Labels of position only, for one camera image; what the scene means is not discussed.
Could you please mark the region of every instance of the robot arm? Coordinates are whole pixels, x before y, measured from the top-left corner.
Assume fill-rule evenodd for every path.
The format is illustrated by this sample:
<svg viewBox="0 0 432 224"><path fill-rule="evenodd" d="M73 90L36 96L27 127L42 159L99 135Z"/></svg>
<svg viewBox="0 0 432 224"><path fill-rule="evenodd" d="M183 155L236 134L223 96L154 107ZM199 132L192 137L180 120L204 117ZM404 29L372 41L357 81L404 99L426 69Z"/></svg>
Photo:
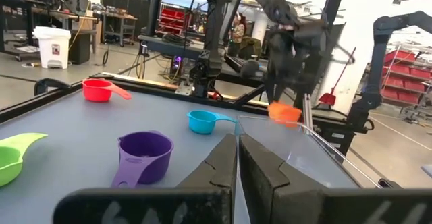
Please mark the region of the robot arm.
<svg viewBox="0 0 432 224"><path fill-rule="evenodd" d="M394 31L409 26L418 26L432 34L432 17L428 16L423 11L418 11L394 17L380 17L373 23L374 46L371 71L362 98L352 105L350 113L348 114L348 123L363 128L369 116L369 110L376 109L381 104L381 78L383 75L383 63L387 44Z"/></svg>

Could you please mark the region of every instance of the concrete floor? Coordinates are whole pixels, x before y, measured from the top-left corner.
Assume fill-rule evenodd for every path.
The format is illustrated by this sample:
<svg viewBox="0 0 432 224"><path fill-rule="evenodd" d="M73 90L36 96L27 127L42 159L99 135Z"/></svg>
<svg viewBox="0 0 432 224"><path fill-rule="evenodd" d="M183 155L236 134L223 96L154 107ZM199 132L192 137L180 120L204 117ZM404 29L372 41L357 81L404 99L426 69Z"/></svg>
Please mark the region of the concrete floor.
<svg viewBox="0 0 432 224"><path fill-rule="evenodd" d="M72 65L67 70L24 68L10 55L0 54L0 75L15 76L27 80L55 78L72 83L87 78L98 72L118 73L130 67L136 57L137 48L126 45L124 48L110 46L109 60L106 66L100 66L107 46L98 47L90 61L82 65ZM157 61L146 63L145 79L167 82L158 75L167 65L167 60L160 57ZM34 82L0 77L0 108L30 99L33 95ZM217 82L216 88L222 94L240 96L251 88ZM389 109L383 107L371 114L375 130L368 134L359 134L354 138L348 159L373 181L382 177L398 182L405 188L432 188L432 178L420 169L421 165L432 164L432 128L410 125L395 117L387 116ZM348 170L354 168L344 163ZM366 187L373 187L365 178L359 180Z"/></svg>

